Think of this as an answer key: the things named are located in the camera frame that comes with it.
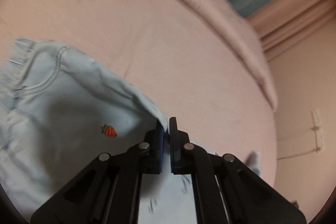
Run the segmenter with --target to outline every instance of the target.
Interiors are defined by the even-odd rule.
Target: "metal screw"
[[[101,161],[107,161],[110,158],[110,155],[107,153],[103,153],[99,155],[99,160]]]
[[[139,148],[140,149],[148,149],[149,148],[149,143],[146,143],[146,142],[139,143]]]
[[[235,157],[232,154],[225,154],[224,155],[224,160],[233,162],[235,160]]]
[[[192,143],[186,143],[183,147],[186,150],[193,150],[195,148],[195,146]]]

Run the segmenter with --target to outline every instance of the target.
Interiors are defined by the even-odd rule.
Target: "beige wall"
[[[336,19],[269,62],[279,96],[278,157],[315,148],[310,111],[321,111],[325,151],[278,160],[275,189],[297,200],[307,221],[336,185]]]

